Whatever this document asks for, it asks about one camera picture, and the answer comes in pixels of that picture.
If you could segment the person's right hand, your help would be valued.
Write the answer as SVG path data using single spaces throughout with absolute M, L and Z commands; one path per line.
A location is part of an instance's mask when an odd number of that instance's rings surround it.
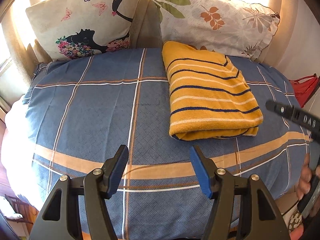
M 311 181 L 313 172 L 309 167 L 309 163 L 310 163 L 310 154 L 307 153 L 304 158 L 304 163 L 302 166 L 300 178 L 296 188 L 296 194 L 297 194 L 298 200 L 301 200 L 307 193 L 309 193 L 311 189 L 310 181 Z

